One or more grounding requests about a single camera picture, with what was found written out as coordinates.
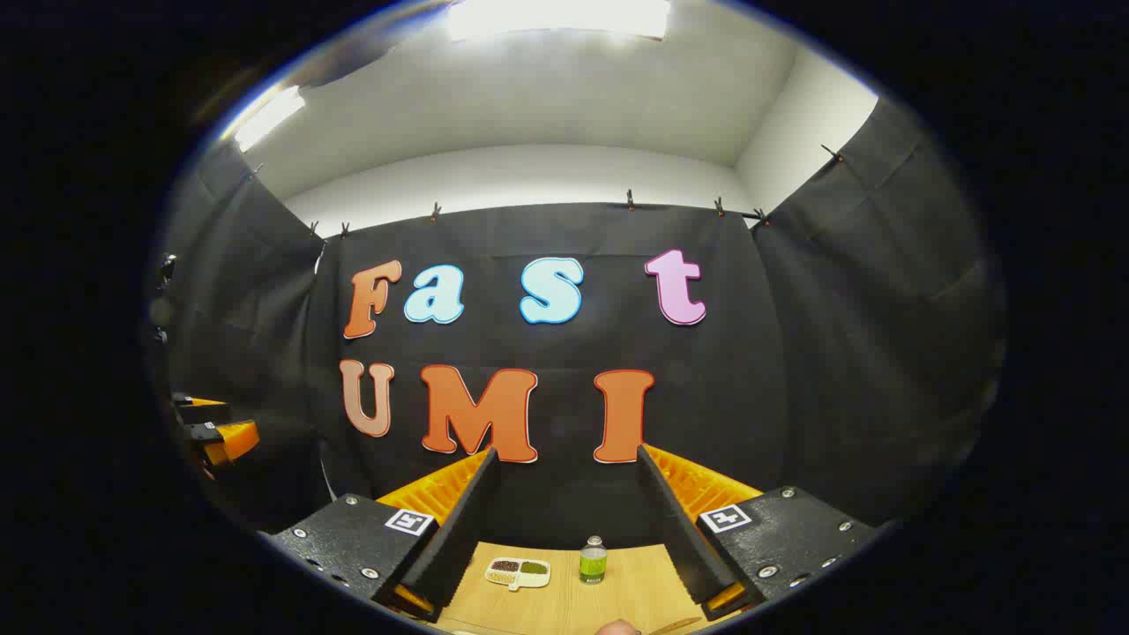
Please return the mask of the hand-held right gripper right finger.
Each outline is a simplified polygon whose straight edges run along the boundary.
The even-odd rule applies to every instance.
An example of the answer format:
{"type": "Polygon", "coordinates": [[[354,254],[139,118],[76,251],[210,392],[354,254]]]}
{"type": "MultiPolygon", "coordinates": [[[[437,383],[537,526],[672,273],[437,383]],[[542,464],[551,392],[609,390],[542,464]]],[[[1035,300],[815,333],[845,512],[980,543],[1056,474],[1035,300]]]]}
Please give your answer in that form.
{"type": "Polygon", "coordinates": [[[662,545],[710,621],[797,594],[882,531],[797,486],[761,492],[648,444],[637,461],[662,545]]]}

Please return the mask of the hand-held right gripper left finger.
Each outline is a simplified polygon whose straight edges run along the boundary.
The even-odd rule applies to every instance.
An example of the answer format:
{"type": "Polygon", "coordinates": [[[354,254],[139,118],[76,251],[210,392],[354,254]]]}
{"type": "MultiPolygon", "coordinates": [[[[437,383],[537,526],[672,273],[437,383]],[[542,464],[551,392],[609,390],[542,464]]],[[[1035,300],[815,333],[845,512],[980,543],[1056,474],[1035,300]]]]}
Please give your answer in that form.
{"type": "Polygon", "coordinates": [[[435,623],[475,554],[498,477],[489,449],[411,482],[396,502],[344,494],[265,539],[344,594],[435,623]]]}

